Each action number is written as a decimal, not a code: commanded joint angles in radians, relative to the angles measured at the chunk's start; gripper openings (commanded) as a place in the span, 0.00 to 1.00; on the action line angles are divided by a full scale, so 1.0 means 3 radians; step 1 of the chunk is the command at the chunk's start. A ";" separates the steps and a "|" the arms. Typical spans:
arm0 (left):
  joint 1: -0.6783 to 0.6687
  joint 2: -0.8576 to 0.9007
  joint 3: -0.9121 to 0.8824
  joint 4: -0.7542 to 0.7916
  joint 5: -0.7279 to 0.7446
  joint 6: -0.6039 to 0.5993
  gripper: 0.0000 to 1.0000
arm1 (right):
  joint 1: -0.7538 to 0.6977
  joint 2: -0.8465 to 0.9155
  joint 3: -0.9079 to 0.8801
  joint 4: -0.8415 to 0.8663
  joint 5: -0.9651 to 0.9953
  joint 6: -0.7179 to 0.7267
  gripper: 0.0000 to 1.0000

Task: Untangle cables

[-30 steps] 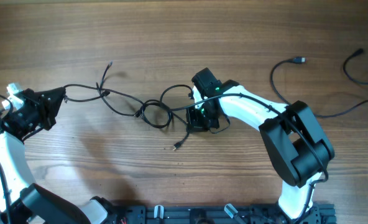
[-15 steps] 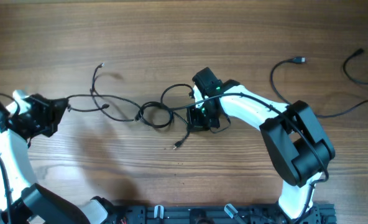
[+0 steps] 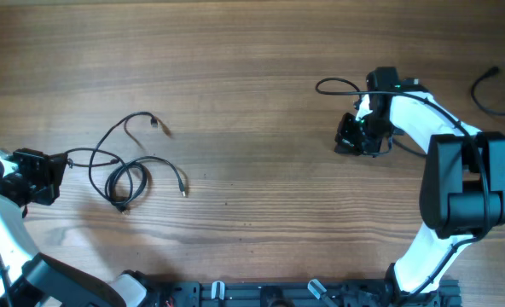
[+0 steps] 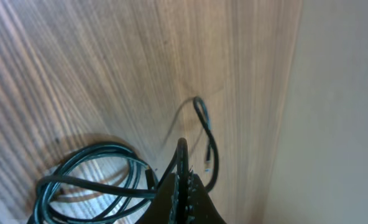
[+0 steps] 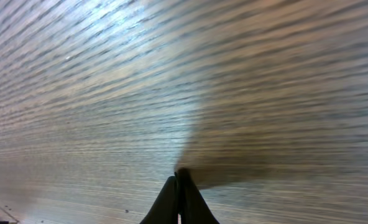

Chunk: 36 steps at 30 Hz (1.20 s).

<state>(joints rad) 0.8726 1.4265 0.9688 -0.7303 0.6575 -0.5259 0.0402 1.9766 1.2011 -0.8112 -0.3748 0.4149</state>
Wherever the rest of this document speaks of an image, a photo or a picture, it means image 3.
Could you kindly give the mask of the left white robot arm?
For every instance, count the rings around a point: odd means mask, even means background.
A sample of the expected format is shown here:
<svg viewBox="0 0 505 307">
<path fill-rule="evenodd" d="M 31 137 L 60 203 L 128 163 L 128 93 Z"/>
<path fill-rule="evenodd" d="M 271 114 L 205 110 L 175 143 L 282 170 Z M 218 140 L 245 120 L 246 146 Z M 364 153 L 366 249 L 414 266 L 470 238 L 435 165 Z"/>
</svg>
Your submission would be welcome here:
<svg viewBox="0 0 505 307">
<path fill-rule="evenodd" d="M 0 306 L 125 306 L 144 303 L 148 290 L 123 273 L 102 281 L 38 249 L 24 218 L 31 203 L 49 206 L 60 195 L 66 153 L 0 150 Z"/>
</svg>

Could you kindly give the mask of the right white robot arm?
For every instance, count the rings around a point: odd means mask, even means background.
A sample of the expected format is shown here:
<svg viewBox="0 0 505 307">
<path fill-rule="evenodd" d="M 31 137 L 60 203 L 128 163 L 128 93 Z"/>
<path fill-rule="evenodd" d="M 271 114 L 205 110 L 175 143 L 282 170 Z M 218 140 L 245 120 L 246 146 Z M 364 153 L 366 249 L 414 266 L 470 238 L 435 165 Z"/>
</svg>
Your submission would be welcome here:
<svg viewBox="0 0 505 307">
<path fill-rule="evenodd" d="M 404 133 L 424 151 L 422 224 L 407 252 L 388 270 L 393 302 L 436 293 L 458 256 L 505 224 L 505 137 L 465 124 L 419 84 L 389 81 L 351 90 L 335 152 L 377 157 L 383 140 Z"/>
</svg>

